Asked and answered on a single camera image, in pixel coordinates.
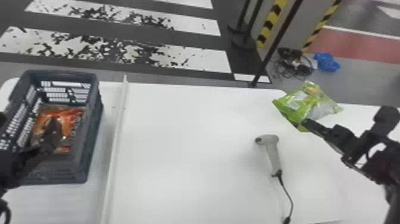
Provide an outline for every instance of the snack package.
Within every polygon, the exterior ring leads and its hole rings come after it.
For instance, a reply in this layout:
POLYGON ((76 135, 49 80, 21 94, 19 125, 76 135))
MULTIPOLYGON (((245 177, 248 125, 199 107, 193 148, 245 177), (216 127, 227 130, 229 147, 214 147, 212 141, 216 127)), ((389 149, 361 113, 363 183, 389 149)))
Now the snack package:
POLYGON ((44 133, 44 127, 51 117, 57 117, 61 123, 62 135, 61 144, 54 153, 67 153, 71 150, 71 140, 75 136, 76 130, 82 120, 85 109, 81 107, 71 107, 67 105, 44 104, 39 109, 39 116, 32 129, 30 145, 39 145, 39 140, 44 133))
POLYGON ((322 92, 320 86, 310 81, 305 81, 293 92, 279 99, 274 99, 272 103, 301 132, 308 132, 301 125, 304 119, 318 120, 326 115, 343 110, 322 92))

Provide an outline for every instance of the white barcode scanner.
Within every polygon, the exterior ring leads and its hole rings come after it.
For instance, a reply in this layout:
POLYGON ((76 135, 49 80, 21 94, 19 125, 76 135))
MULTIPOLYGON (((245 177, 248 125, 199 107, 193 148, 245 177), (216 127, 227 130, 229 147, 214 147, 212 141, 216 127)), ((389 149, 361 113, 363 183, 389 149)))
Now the white barcode scanner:
POLYGON ((277 143, 279 138, 277 135, 261 135, 255 139, 255 142, 267 150, 272 165, 272 177, 278 177, 282 174, 280 165, 277 143))
POLYGON ((287 195, 289 201, 290 201, 290 212, 289 215, 283 220, 283 224, 289 224, 292 213, 293 213, 293 208, 294 203, 292 197, 289 195, 285 185, 283 184, 283 178, 282 178, 282 166, 280 165, 280 159, 279 159, 279 153, 278 153, 278 147, 277 144, 279 142, 279 138, 277 135, 261 135, 255 139, 255 142, 265 148, 267 150, 268 156, 271 160, 271 165, 272 165, 272 177, 277 178, 279 180, 279 183, 281 184, 283 190, 285 191, 285 194, 287 195))

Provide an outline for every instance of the robotic arm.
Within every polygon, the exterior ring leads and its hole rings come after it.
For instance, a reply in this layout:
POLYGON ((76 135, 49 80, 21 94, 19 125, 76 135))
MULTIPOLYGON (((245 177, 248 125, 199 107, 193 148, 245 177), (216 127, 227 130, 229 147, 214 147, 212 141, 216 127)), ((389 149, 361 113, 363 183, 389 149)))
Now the robotic arm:
MULTIPOLYGON (((6 120, 5 115, 0 113, 0 126, 6 120)), ((53 154, 62 137, 61 124, 56 117, 52 117, 45 126, 39 147, 26 148, 21 152, 0 151, 0 198, 9 189, 19 187, 22 178, 53 154)), ((7 206, 7 202, 0 199, 0 215, 3 213, 5 215, 5 224, 9 224, 11 211, 7 206)))
POLYGON ((343 126, 327 128, 311 119, 305 119, 302 125, 341 154, 346 166, 376 184, 384 185, 390 204, 385 224, 400 223, 400 143, 388 138, 389 132, 400 121, 400 113, 394 107, 383 106, 374 116, 374 121, 373 127, 360 137, 343 126), (385 144, 385 149, 370 156, 370 150, 379 143, 385 144), (359 166, 358 161, 363 156, 367 162, 359 166))

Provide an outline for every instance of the gray plastic basket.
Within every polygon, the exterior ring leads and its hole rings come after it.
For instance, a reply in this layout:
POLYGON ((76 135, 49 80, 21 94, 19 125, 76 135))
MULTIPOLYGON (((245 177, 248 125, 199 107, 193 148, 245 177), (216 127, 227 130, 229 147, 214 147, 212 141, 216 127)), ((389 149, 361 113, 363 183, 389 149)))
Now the gray plastic basket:
POLYGON ((8 120, 0 128, 0 149, 17 153, 27 147, 42 103, 85 108, 71 150, 51 155, 23 179, 23 185, 86 182, 103 112, 98 86, 96 75, 90 73, 29 70, 22 75, 5 110, 8 120))

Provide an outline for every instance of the white floor marking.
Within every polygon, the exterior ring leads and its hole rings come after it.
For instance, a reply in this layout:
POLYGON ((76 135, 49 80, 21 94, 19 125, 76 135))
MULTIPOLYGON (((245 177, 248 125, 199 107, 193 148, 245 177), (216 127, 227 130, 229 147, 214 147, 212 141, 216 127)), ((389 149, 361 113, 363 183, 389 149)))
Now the white floor marking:
POLYGON ((225 51, 9 27, 0 52, 231 73, 225 51))
POLYGON ((337 31, 343 31, 343 32, 348 32, 348 33, 357 33, 357 34, 361 34, 361 35, 374 36, 374 37, 377 37, 377 38, 386 38, 386 39, 393 39, 393 40, 400 41, 400 37, 398 37, 398 36, 384 35, 384 34, 380 34, 380 33, 372 33, 372 32, 360 31, 360 30, 352 30, 352 29, 336 27, 336 26, 327 26, 327 25, 325 25, 324 28, 325 29, 330 29, 330 30, 337 30, 337 31))
POLYGON ((380 10, 382 10, 386 15, 388 15, 391 18, 396 18, 400 20, 400 10, 394 9, 394 8, 387 8, 387 7, 382 7, 378 6, 380 10))
POLYGON ((109 23, 152 26, 211 36, 221 36, 218 22, 207 18, 191 17, 115 5, 75 0, 33 0, 25 9, 31 13, 62 17, 100 20, 109 23))
MULTIPOLYGON (((254 79, 253 74, 233 74, 233 75, 236 81, 251 82, 254 79)), ((268 78, 268 76, 261 76, 258 82, 271 83, 271 80, 268 78)))
POLYGON ((374 0, 374 1, 400 5, 400 1, 399 0, 374 0))
POLYGON ((199 8, 209 8, 209 9, 213 8, 211 0, 153 0, 153 1, 168 2, 179 5, 188 5, 199 8))

